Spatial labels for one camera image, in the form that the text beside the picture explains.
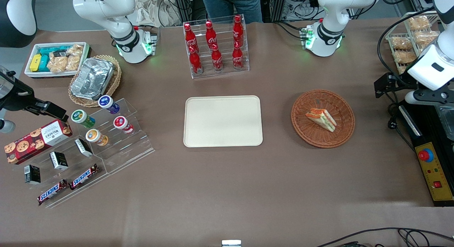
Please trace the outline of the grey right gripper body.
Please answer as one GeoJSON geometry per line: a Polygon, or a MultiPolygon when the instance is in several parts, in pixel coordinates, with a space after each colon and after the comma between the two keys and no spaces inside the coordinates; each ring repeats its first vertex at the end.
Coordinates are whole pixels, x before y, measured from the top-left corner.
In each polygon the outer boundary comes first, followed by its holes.
{"type": "Polygon", "coordinates": [[[14,88],[16,77],[14,75],[0,76],[0,98],[5,98],[14,88]]]}

